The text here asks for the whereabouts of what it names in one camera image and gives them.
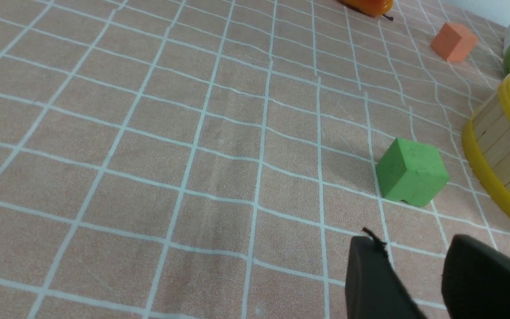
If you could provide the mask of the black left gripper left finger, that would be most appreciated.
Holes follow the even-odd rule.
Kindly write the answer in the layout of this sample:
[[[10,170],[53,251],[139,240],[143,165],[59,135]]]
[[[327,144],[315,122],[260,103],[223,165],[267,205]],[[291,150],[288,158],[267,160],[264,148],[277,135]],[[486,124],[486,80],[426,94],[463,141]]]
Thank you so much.
[[[352,237],[345,283],[348,319],[425,319],[390,264],[386,242],[368,228]]]

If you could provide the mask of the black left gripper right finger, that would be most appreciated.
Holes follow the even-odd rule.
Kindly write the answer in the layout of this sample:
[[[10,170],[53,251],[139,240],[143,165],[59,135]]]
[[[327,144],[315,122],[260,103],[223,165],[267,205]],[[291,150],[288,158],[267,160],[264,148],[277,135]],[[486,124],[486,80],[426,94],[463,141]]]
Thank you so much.
[[[452,319],[510,319],[510,257],[456,234],[445,257],[441,294]]]

